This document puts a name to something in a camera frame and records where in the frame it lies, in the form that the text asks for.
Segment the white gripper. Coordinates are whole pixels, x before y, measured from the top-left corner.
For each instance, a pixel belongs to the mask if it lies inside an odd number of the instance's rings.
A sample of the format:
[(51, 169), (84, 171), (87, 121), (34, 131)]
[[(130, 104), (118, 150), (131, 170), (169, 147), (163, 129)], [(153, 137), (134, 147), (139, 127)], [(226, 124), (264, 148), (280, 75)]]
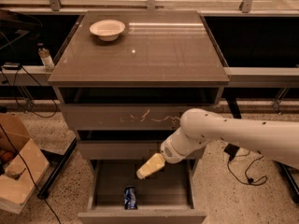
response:
[(188, 136), (181, 128), (178, 128), (162, 142), (161, 154), (155, 153), (136, 171), (136, 175), (139, 179), (145, 179), (163, 169), (165, 162), (178, 163), (205, 145), (206, 139), (204, 136), (200, 135), (193, 138)]

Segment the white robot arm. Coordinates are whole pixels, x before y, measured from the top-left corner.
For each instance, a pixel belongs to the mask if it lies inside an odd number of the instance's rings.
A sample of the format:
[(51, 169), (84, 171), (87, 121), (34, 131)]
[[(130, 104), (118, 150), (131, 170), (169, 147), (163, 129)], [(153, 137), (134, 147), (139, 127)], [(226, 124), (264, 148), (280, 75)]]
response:
[(228, 119), (193, 108), (183, 113), (179, 128), (161, 144), (137, 171), (144, 179), (167, 163), (178, 163), (213, 140), (222, 140), (299, 169), (299, 123), (288, 121)]

